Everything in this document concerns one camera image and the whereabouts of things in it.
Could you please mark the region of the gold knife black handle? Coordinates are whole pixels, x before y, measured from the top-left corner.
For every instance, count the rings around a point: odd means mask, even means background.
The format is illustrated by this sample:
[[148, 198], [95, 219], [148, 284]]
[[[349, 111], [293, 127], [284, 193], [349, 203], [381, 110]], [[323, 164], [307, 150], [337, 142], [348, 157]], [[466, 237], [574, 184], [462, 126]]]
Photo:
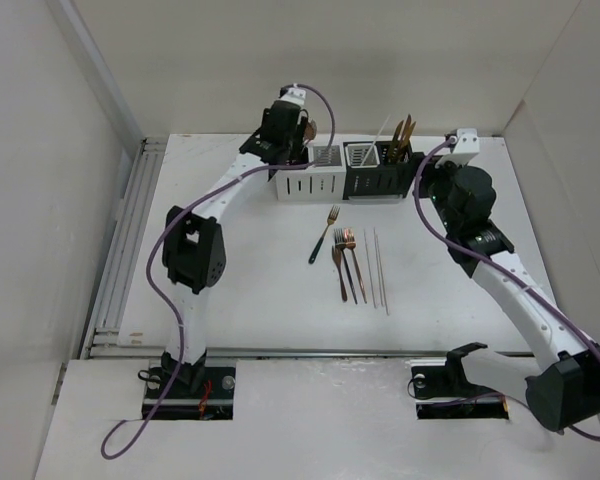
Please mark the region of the gold knife black handle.
[[404, 139], [403, 139], [403, 151], [404, 151], [404, 155], [402, 157], [402, 160], [406, 163], [409, 160], [410, 157], [410, 149], [411, 149], [411, 137], [413, 136], [413, 132], [416, 126], [416, 121], [413, 121], [410, 123], [408, 129], [406, 130], [406, 133], [404, 135]]

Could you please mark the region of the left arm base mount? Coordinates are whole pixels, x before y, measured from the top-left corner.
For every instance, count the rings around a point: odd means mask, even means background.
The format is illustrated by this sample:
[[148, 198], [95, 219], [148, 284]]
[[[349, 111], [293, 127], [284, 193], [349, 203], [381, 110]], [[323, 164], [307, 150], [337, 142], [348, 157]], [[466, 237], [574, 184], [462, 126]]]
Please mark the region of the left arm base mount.
[[[232, 420], [234, 414], [234, 393], [236, 386], [236, 365], [220, 364], [206, 366], [199, 385], [191, 390], [176, 381], [152, 420], [191, 420], [225, 421]], [[141, 406], [142, 418], [146, 419], [165, 390], [169, 376], [159, 366], [140, 370], [137, 374], [145, 383]]]

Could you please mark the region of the copper knife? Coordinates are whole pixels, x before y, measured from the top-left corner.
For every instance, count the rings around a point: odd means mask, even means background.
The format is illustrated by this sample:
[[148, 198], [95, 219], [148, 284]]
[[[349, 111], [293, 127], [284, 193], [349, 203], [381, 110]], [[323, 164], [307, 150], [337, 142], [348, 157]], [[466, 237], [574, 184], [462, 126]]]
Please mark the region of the copper knife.
[[408, 145], [408, 137], [409, 137], [409, 130], [410, 130], [411, 124], [412, 124], [412, 116], [408, 115], [404, 122], [403, 131], [399, 137], [399, 145], [398, 145], [396, 155], [395, 155], [396, 162], [401, 162], [405, 156], [405, 153], [407, 150], [407, 145]]

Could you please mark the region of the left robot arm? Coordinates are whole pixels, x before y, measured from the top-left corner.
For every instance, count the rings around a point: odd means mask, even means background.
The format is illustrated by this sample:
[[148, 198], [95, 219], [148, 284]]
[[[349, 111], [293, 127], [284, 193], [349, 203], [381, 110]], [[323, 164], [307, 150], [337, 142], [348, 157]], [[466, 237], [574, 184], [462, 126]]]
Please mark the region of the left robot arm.
[[176, 326], [160, 359], [167, 385], [181, 396], [203, 387], [207, 354], [206, 295], [227, 264], [221, 221], [237, 212], [279, 171], [305, 169], [302, 151], [309, 117], [306, 91], [287, 88], [263, 111], [261, 124], [239, 147], [211, 190], [186, 207], [172, 207], [147, 261], [151, 288], [175, 314]]

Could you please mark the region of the gold fork dark handle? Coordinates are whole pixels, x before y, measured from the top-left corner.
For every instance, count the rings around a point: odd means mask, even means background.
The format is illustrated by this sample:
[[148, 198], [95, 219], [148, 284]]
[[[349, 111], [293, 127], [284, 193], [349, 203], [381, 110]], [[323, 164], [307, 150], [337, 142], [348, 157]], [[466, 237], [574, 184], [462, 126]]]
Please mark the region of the gold fork dark handle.
[[322, 234], [320, 235], [319, 239], [316, 242], [316, 245], [314, 246], [313, 250], [311, 251], [310, 257], [308, 259], [308, 264], [312, 265], [315, 263], [318, 254], [320, 252], [320, 249], [323, 245], [324, 239], [327, 235], [327, 232], [329, 231], [329, 228], [331, 226], [333, 226], [338, 218], [340, 212], [340, 207], [337, 205], [333, 205], [329, 211], [329, 214], [327, 216], [327, 220], [326, 220], [326, 227], [324, 228]]

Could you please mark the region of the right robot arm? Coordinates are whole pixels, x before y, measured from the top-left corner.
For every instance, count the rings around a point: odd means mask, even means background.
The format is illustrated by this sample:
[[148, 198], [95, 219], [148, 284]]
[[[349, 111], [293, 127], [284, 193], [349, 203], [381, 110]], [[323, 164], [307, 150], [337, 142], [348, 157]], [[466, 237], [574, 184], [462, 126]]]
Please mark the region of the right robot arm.
[[447, 352], [429, 378], [425, 398], [464, 406], [504, 396], [526, 406], [547, 430], [576, 431], [600, 414], [600, 343], [569, 320], [532, 281], [512, 242], [491, 220], [496, 192], [483, 169], [444, 160], [436, 152], [407, 163], [414, 202], [430, 199], [445, 231], [443, 242], [469, 279], [500, 307], [530, 348], [535, 366], [472, 342]]

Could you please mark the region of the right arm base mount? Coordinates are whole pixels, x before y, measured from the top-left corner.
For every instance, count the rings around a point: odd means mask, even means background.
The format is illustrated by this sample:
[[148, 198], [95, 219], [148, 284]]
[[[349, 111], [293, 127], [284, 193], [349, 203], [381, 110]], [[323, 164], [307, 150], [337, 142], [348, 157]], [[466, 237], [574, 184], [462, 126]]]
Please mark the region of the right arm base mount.
[[418, 420], [508, 420], [506, 400], [494, 390], [472, 384], [462, 360], [487, 346], [473, 342], [446, 353], [444, 358], [411, 362], [408, 393], [416, 402]]

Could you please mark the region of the large copper spoon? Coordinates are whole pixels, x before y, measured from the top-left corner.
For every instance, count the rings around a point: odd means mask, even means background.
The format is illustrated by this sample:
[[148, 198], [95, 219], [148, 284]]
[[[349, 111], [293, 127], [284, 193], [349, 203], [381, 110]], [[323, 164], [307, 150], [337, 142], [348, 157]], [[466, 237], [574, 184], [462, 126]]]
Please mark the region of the large copper spoon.
[[308, 145], [311, 141], [316, 138], [317, 125], [313, 119], [309, 119], [305, 125], [303, 133], [303, 145]]

